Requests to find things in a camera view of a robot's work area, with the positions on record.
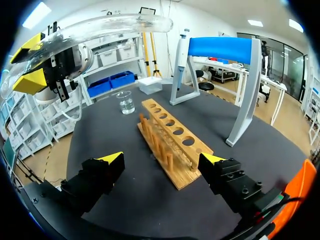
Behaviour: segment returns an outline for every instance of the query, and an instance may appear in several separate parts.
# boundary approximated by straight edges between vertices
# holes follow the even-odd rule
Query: ceiling light
[[[289,19],[289,26],[298,30],[299,32],[303,33],[304,32],[304,29],[302,28],[302,26],[297,23],[296,21],[292,20],[292,19]]]
[[[248,22],[249,22],[252,26],[257,26],[257,27],[263,27],[263,26],[264,26],[261,21],[248,20]]]
[[[32,11],[32,13],[24,21],[22,26],[27,29],[32,29],[50,12],[51,12],[51,9],[47,5],[45,5],[43,2],[40,2],[38,6],[36,6],[36,8]]]

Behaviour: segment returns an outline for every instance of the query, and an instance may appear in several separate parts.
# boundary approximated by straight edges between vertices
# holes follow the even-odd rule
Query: clear plastic tube
[[[172,27],[173,21],[170,18],[148,14],[108,15],[68,26],[48,35],[32,47],[21,62],[14,64],[10,74],[1,85],[1,96],[6,99],[12,92],[12,86],[20,76],[68,48],[93,39],[116,34],[136,32],[167,33]]]

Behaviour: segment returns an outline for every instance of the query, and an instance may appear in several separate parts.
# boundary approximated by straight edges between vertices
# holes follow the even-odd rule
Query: wooden test tube rack
[[[137,126],[155,158],[180,190],[201,175],[200,153],[212,155],[213,151],[153,99],[143,101],[142,105],[149,112],[149,120],[140,114]]]

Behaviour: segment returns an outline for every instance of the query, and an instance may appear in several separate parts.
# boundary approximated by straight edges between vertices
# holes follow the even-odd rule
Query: screw
[[[242,194],[247,195],[249,193],[248,188],[242,189]]]
[[[34,198],[32,198],[32,202],[33,202],[34,204],[37,204],[37,203],[39,202],[39,200],[38,200],[38,198],[34,197]]]

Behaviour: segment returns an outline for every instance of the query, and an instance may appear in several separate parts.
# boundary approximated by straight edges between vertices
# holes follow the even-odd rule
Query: black stool
[[[196,78],[201,78],[204,75],[204,71],[202,70],[195,70]],[[198,83],[199,89],[203,91],[211,91],[215,89],[215,85],[213,85],[211,82],[205,81],[205,82],[199,82]]]

